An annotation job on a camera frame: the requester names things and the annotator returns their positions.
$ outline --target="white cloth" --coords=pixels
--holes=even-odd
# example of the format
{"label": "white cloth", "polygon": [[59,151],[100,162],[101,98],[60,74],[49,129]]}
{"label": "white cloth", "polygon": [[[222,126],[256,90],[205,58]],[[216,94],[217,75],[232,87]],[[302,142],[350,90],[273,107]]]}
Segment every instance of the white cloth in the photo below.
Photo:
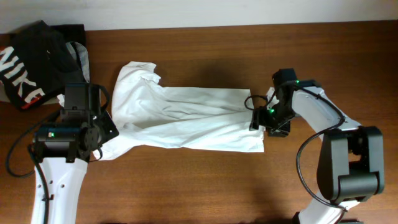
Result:
{"label": "white cloth", "polygon": [[113,91],[112,115],[120,134],[102,147],[104,160],[134,146],[263,152],[264,128],[249,131],[250,90],[161,87],[153,63],[130,62]]}

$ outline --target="wooden tabletop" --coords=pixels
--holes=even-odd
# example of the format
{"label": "wooden tabletop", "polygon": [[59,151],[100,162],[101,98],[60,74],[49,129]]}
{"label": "wooden tabletop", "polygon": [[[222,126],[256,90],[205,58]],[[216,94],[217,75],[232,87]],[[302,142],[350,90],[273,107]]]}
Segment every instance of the wooden tabletop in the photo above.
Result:
{"label": "wooden tabletop", "polygon": [[[162,86],[250,88],[252,94],[265,95],[280,68],[294,68],[299,79],[316,79],[348,116],[377,126],[384,135],[385,191],[346,217],[398,223],[397,21],[89,31],[87,48],[92,81],[110,92],[130,61],[157,64]],[[4,160],[12,142],[56,108],[19,112],[0,103],[0,223],[30,222],[35,179],[12,178]],[[116,160],[92,163],[81,186],[76,222],[291,219],[311,201],[295,170],[297,149],[311,134],[297,118],[287,138],[265,137],[264,153],[140,146]],[[31,139],[26,137],[12,157],[16,172],[33,168],[26,151]],[[320,144],[311,143],[301,160],[314,191]]]}

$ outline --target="brown wooden surface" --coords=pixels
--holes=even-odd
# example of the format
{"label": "brown wooden surface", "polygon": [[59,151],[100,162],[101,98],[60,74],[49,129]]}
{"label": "brown wooden surface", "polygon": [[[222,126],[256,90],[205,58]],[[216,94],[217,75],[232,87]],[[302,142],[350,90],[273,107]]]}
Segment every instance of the brown wooden surface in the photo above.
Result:
{"label": "brown wooden surface", "polygon": [[[163,86],[250,88],[266,94],[271,75],[293,67],[314,78],[351,118],[384,134],[386,189],[347,217],[398,223],[398,22],[288,24],[194,29],[87,32],[93,82],[112,92],[129,61],[154,62]],[[6,174],[4,158],[21,132],[56,108],[21,113],[0,103],[0,223],[28,223],[34,177]],[[89,165],[77,223],[238,223],[291,218],[310,196],[295,170],[299,145],[313,131],[302,119],[287,138],[265,138],[265,153],[233,153],[141,146],[114,161]],[[32,168],[25,146],[12,168]],[[302,157],[313,190],[320,141]]]}

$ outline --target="white wall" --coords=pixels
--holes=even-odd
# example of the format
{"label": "white wall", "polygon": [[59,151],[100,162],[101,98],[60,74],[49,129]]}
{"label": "white wall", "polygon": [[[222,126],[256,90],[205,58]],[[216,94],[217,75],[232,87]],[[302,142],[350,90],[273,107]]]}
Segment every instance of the white wall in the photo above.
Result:
{"label": "white wall", "polygon": [[0,0],[0,33],[43,19],[86,30],[398,19],[398,0]]}

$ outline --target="crumpled fabric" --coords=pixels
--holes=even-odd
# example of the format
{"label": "crumpled fabric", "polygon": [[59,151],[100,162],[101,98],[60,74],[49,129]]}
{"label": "crumpled fabric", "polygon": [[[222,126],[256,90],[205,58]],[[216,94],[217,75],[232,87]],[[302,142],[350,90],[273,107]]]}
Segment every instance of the crumpled fabric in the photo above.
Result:
{"label": "crumpled fabric", "polygon": [[[162,87],[153,63],[130,62],[116,81],[112,117],[119,136],[102,147],[102,160],[135,146],[264,152],[264,128],[249,131],[250,90]],[[248,106],[253,107],[251,100]]]}

